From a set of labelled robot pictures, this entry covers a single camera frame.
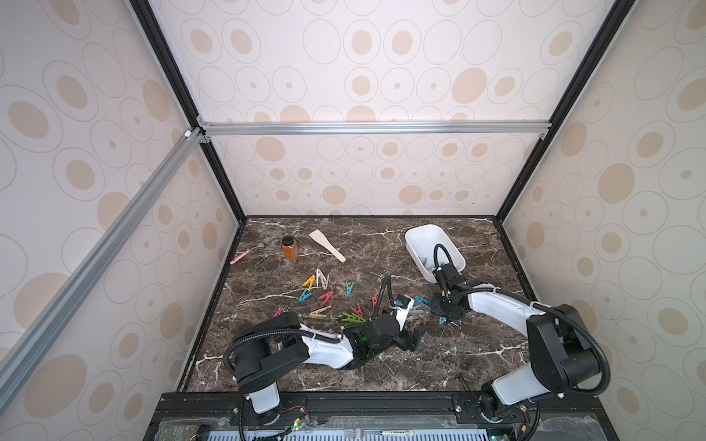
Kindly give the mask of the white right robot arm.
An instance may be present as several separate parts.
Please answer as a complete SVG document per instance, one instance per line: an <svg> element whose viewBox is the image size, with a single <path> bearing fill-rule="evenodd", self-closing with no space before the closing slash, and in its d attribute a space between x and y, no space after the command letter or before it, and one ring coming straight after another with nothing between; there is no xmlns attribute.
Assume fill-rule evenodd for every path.
<svg viewBox="0 0 706 441"><path fill-rule="evenodd" d="M519 402L567 392L598 396L610 385L610 362L577 309L551 307L492 284L466 279L451 264L432 271L440 292L430 309L447 321L468 312L485 314L528 340L529 362L483 386L478 402L490 420Z"/></svg>

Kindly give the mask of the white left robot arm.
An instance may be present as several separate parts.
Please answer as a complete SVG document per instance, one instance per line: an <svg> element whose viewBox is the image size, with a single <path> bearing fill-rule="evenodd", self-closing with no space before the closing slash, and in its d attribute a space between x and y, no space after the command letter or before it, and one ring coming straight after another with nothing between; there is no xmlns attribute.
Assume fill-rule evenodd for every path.
<svg viewBox="0 0 706 441"><path fill-rule="evenodd" d="M316 331L300 323L295 312L283 312L237 334L225 349L222 363L235 377L237 391L250 400L257 415L264 415L281 403L279 379L301 365L359 369L393 345L416 350L425 334L422 325L406 330L397 312L339 334Z"/></svg>

